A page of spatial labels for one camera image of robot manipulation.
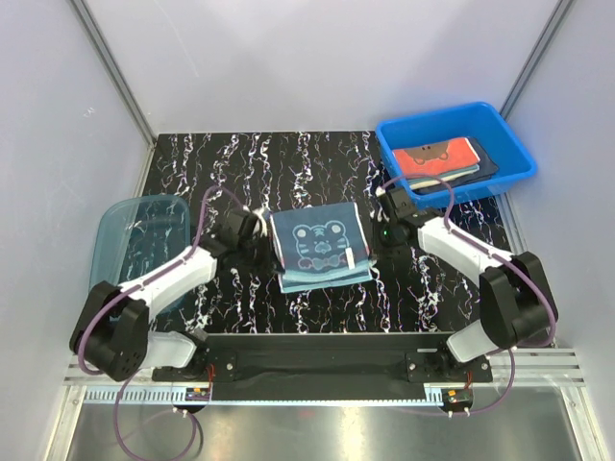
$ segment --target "stack of folded towels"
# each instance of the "stack of folded towels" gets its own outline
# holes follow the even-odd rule
[[[408,180],[418,194],[431,194],[444,188],[438,181],[420,177],[437,177],[457,187],[489,180],[498,172],[498,165],[480,144],[469,137],[393,151],[405,175],[417,176]]]
[[[357,204],[290,209],[271,217],[273,244],[283,267],[283,293],[372,279],[369,248]]]

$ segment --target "blue plastic bin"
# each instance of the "blue plastic bin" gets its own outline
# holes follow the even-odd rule
[[[493,106],[487,103],[471,103],[381,122],[376,128],[376,135],[381,143],[382,163],[391,178],[402,174],[393,154],[394,149],[418,147],[454,137],[474,137],[500,170],[488,181],[455,187],[456,204],[502,194],[517,181],[529,178],[536,172],[536,163],[528,150]],[[419,208],[442,208],[449,203],[449,192],[446,190],[419,195],[410,189],[405,180],[396,184],[406,189]]]
[[[189,243],[190,210],[183,198],[151,195],[115,204],[98,226],[89,288],[103,280],[118,285],[138,279],[173,259]]]

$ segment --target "bear ear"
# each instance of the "bear ear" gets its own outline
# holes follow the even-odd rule
[[[310,228],[305,224],[302,224],[300,226],[296,226],[295,229],[292,230],[292,233],[297,238],[305,238],[308,236],[309,231]]]
[[[346,233],[346,228],[341,221],[330,221],[327,223],[327,229],[335,235],[343,235]]]

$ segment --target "dark folded cloth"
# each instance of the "dark folded cloth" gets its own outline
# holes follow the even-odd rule
[[[456,180],[452,180],[449,182],[451,187],[459,187],[460,185],[472,184],[474,182],[479,181],[487,181],[490,180],[493,175],[495,175],[500,169],[498,165],[494,163],[491,157],[485,152],[482,146],[476,141],[473,137],[468,138],[472,147],[477,152],[479,156],[479,171],[473,173],[471,175],[464,176],[462,178],[458,178]],[[439,192],[441,190],[446,190],[446,187],[442,184],[431,185],[430,187],[423,187],[421,189],[416,189],[413,192],[415,194],[427,195],[432,194],[433,192]]]

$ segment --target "reflective floor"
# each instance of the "reflective floor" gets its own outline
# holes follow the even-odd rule
[[[479,389],[476,397],[478,408],[497,395]],[[162,409],[122,405],[122,433]],[[128,459],[114,442],[111,411],[110,405],[84,405],[69,460]],[[210,407],[198,420],[203,444],[199,451],[195,443],[186,460],[580,460],[555,389],[514,389],[493,412],[451,421],[400,408],[315,407]],[[185,447],[190,431],[188,421],[169,414],[131,435],[127,445],[146,459],[169,459]]]

